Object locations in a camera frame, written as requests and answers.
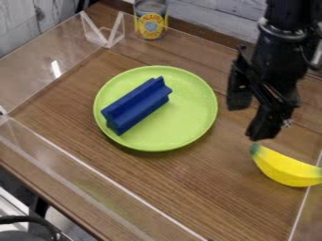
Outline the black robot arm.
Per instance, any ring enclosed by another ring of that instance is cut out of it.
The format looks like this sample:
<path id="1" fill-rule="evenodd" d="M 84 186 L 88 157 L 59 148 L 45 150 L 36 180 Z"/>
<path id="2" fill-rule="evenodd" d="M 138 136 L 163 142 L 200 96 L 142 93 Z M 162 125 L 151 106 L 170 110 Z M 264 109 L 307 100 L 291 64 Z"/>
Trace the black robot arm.
<path id="1" fill-rule="evenodd" d="M 322 70 L 322 0 L 267 0 L 252 48 L 238 46 L 227 80 L 227 109 L 259 102 L 246 135 L 274 138 L 301 106 L 297 83 L 307 71 Z"/>

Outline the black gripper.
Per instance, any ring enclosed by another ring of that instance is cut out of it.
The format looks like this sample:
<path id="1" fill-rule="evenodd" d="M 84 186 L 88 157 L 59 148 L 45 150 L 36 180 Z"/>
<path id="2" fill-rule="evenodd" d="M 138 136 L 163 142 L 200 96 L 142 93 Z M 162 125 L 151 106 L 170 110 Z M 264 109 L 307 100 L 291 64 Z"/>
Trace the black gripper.
<path id="1" fill-rule="evenodd" d="M 240 45 L 227 79 L 226 105 L 230 111 L 248 108 L 259 100 L 246 135 L 251 141 L 275 138 L 294 108 L 301 105 L 297 83 L 309 69 L 322 69 L 313 62 L 322 38 L 314 30 L 279 31 L 260 27 L 255 47 Z"/>

